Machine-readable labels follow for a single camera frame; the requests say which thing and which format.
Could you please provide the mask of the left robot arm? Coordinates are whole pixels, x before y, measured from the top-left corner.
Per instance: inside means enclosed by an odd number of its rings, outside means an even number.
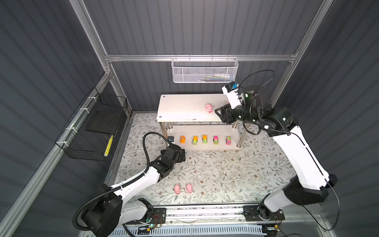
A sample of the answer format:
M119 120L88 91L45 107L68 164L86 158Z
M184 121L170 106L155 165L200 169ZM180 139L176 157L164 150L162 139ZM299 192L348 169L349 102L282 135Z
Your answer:
M168 145L154 161L150 160L146 146L146 138L149 135L161 137ZM131 221L150 221L153 206L144 198L134 203L130 203L130 200L147 187L167 177L177 163L186 160L186 152L164 135L153 131L143 136L142 147L147 161L146 168L118 184L103 185L104 191L101 194L87 201L75 212L72 219L74 228L91 231L97 237L107 237L119 225Z

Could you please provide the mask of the pink mixer green truck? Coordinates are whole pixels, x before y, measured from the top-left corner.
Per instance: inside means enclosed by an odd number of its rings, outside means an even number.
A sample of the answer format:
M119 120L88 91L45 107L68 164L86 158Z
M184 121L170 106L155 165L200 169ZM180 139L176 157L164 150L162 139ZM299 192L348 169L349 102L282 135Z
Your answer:
M218 136L214 136L213 137L213 144L214 145L218 145L219 144L219 138L218 138Z

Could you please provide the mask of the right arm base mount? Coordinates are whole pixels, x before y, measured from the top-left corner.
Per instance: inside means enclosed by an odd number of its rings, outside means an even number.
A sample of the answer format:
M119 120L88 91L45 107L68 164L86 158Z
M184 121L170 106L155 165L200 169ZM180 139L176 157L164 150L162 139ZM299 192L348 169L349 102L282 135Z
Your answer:
M285 220L282 209L277 212L271 212L265 206L261 205L244 205L243 216L246 221L283 221Z

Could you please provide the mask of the pink pig toy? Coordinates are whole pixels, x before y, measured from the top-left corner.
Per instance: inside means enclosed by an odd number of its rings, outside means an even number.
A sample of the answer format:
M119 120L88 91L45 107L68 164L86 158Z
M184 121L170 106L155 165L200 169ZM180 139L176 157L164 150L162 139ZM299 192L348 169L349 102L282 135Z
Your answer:
M206 104L205 108L206 108L206 111L208 113L212 113L213 112L213 106L211 104Z
M188 183L186 185L186 190L188 193L193 193L193 187L192 187L192 184Z
M179 185L175 185L175 186L174 186L174 192L175 192L175 194L180 194L180 192L181 192L181 188L180 188Z

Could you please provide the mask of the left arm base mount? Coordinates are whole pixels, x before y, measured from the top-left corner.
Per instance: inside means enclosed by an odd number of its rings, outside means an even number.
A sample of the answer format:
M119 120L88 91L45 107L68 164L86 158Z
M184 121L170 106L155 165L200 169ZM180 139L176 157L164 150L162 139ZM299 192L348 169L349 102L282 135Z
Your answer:
M166 208L149 209L143 218L137 222L140 224L165 224L166 212Z

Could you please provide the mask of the all orange toy truck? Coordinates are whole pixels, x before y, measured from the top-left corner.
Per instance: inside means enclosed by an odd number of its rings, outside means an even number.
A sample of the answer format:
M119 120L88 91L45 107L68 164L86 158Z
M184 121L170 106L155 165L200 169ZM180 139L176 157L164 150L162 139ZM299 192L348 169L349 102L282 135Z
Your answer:
M186 142L185 136L180 137L180 143L184 144Z

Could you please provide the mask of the orange mixer green truck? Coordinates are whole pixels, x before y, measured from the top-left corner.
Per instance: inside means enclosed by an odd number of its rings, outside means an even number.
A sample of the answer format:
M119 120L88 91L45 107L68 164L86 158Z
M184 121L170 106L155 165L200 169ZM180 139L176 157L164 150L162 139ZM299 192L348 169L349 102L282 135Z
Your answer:
M198 137L197 137L197 136L194 136L194 137L193 137L193 140L192 140L192 144L193 144L193 145L196 145L197 142L198 142Z
M207 143L208 143L207 135L203 135L203 136L202 136L202 143L203 143L203 144L207 144Z

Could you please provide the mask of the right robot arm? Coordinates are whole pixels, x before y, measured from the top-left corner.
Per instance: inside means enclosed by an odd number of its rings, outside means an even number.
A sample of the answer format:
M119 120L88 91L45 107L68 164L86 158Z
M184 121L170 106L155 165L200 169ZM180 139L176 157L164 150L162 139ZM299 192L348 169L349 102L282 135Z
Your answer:
M285 186L268 194L258 205L263 220L269 220L282 208L324 202L337 177L329 174L315 157L306 142L294 114L288 108L272 108L263 104L259 92L238 94L238 90L223 91L228 104L215 109L220 120L227 124L236 121L255 124L265 131L285 153L296 175Z

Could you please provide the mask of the pink cab green ladder truck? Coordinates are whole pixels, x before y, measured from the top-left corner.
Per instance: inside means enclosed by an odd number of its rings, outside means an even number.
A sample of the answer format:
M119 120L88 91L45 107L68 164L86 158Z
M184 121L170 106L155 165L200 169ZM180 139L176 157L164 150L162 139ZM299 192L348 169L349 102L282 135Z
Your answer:
M230 136L227 136L226 138L226 145L230 146L232 144L232 139Z

